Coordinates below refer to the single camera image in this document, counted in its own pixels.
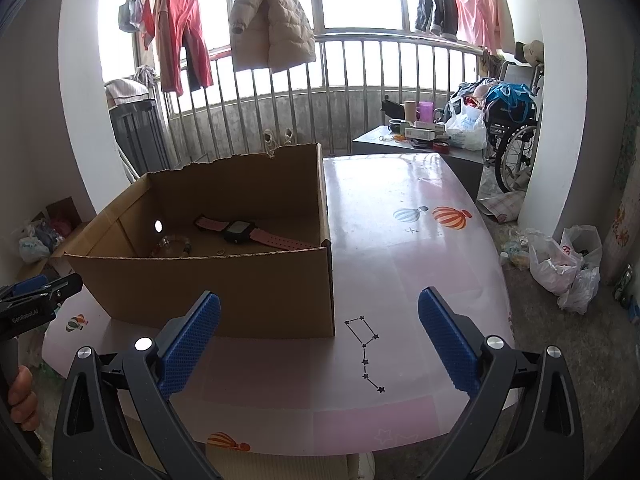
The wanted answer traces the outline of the left hand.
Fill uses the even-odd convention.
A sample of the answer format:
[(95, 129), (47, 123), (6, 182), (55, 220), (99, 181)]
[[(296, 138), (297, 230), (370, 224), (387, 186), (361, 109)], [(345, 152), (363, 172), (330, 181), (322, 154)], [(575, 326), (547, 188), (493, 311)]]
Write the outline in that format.
[(25, 431), (35, 431), (40, 423), (38, 399), (32, 390), (32, 372), (24, 365), (17, 369), (17, 375), (9, 388), (8, 401), (12, 422)]

